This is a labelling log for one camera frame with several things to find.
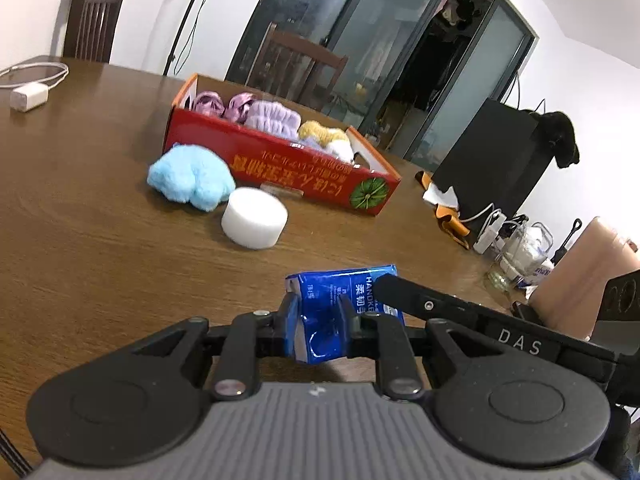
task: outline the gray ribbed panel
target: gray ribbed panel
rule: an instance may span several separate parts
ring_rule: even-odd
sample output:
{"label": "gray ribbed panel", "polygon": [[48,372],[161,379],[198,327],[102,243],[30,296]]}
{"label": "gray ribbed panel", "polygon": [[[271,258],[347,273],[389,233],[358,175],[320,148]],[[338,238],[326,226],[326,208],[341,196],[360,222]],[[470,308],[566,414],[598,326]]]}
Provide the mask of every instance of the gray ribbed panel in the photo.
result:
{"label": "gray ribbed panel", "polygon": [[266,383],[251,399],[216,404],[189,440],[152,462],[113,470],[83,470],[48,460],[30,478],[600,480],[610,477],[589,463],[537,472],[485,464],[444,440],[420,407],[382,399],[369,383]]}

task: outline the yellow knitted item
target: yellow knitted item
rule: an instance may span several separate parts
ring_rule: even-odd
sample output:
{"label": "yellow knitted item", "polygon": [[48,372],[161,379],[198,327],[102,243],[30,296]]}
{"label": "yellow knitted item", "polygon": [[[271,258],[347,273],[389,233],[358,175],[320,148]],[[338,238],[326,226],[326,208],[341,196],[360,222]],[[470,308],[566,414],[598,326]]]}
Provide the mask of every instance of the yellow knitted item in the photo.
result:
{"label": "yellow knitted item", "polygon": [[340,128],[325,128],[317,121],[306,121],[298,129],[298,135],[300,139],[311,137],[323,148],[326,148],[332,140],[349,140],[347,134]]}

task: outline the black pole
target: black pole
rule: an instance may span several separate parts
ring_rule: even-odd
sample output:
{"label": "black pole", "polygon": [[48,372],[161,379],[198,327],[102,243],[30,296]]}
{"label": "black pole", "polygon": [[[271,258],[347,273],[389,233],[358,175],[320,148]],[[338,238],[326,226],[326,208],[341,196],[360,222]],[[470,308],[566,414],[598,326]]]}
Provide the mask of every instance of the black pole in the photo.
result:
{"label": "black pole", "polygon": [[166,59],[166,65],[164,66],[164,72],[162,72],[162,75],[167,75],[169,73],[169,66],[171,65],[171,62],[175,59],[174,53],[175,53],[175,47],[178,46],[178,40],[180,40],[180,35],[182,34],[182,30],[184,29],[184,24],[187,22],[187,18],[189,17],[189,13],[191,12],[191,7],[193,7],[193,4],[195,3],[196,0],[191,0],[189,2],[189,5],[187,6],[187,10],[184,13],[184,16],[182,17],[182,22],[180,23],[180,27],[178,27],[178,33],[175,35],[175,39],[174,39],[174,44],[171,47],[171,52],[169,52],[169,57],[167,57]]}

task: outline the bolt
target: bolt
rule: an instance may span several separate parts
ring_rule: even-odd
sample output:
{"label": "bolt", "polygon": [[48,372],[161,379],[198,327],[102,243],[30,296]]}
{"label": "bolt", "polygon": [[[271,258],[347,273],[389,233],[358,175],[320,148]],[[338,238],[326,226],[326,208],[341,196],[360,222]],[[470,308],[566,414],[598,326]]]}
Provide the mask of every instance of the bolt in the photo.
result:
{"label": "bolt", "polygon": [[216,383],[214,390],[217,394],[225,397],[235,397],[242,395],[246,390],[246,386],[242,381],[236,379],[223,379]]}
{"label": "bolt", "polygon": [[422,385],[415,379],[400,378],[389,383],[391,391],[397,395],[413,395],[422,389]]}

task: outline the brown tabletop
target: brown tabletop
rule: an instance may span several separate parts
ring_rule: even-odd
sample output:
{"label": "brown tabletop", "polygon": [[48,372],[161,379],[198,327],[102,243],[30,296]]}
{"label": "brown tabletop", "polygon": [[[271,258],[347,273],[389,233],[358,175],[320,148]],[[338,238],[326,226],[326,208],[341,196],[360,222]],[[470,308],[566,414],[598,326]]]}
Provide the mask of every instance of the brown tabletop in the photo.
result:
{"label": "brown tabletop", "polygon": [[[379,216],[284,198],[280,241],[245,250],[223,234],[222,206],[205,214],[145,183],[182,82],[66,62],[66,81],[26,114],[0,90],[0,426],[30,460],[24,412],[43,381],[190,316],[274,310],[292,272],[393,263],[496,306],[481,285],[488,263],[437,228],[413,164],[388,156],[403,180]],[[4,463],[0,478],[12,478]]]}

